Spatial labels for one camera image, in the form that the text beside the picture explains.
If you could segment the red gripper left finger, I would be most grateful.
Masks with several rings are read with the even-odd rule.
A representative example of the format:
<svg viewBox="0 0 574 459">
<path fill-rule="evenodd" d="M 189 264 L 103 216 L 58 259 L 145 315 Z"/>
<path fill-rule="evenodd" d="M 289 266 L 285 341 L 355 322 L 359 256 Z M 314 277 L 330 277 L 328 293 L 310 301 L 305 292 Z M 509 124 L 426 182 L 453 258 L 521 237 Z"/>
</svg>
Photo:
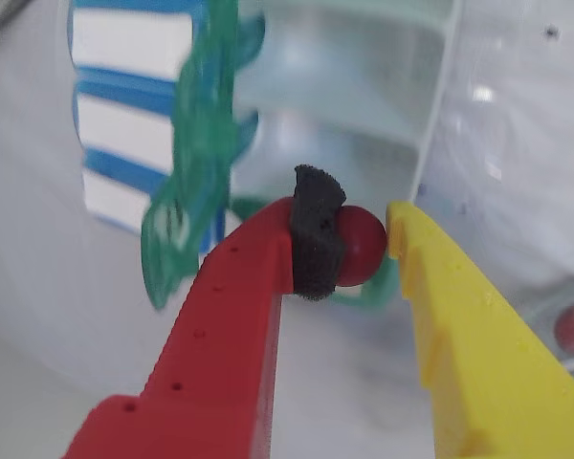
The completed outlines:
<svg viewBox="0 0 574 459">
<path fill-rule="evenodd" d="M 309 165 L 292 196 L 244 222 L 205 259 L 141 394 L 95 407 L 70 458 L 266 458 L 285 295 L 338 283 L 338 182 Z"/>
</svg>

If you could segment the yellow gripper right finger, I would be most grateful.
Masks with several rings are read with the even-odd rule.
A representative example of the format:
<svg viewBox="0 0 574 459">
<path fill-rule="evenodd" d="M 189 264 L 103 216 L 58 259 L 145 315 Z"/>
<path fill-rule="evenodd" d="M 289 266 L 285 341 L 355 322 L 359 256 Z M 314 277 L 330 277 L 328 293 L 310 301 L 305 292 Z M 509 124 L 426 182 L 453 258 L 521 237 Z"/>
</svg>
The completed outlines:
<svg viewBox="0 0 574 459">
<path fill-rule="evenodd" d="M 424 211 L 393 202 L 386 225 L 435 456 L 574 458 L 574 378 Z"/>
</svg>

